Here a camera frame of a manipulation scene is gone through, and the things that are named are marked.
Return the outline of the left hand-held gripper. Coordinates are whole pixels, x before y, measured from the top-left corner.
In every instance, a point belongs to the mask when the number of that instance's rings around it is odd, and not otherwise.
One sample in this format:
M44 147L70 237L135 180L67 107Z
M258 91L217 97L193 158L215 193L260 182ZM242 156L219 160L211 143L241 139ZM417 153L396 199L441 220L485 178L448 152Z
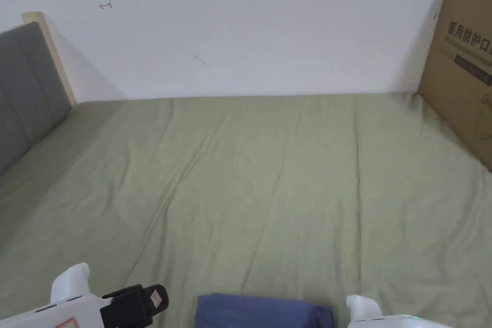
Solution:
M90 268L76 264L51 286L50 303L3 319L2 328L146 328L169 306L161 284L127 287L99 297L89 287Z

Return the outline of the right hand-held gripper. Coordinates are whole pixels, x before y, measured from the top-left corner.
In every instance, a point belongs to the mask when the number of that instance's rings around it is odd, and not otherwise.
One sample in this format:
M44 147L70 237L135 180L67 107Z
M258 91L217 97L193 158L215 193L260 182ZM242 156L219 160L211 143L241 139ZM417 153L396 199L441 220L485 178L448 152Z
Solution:
M377 302L361 295L349 295L349 328L447 328L445 324L413 315L385 316Z

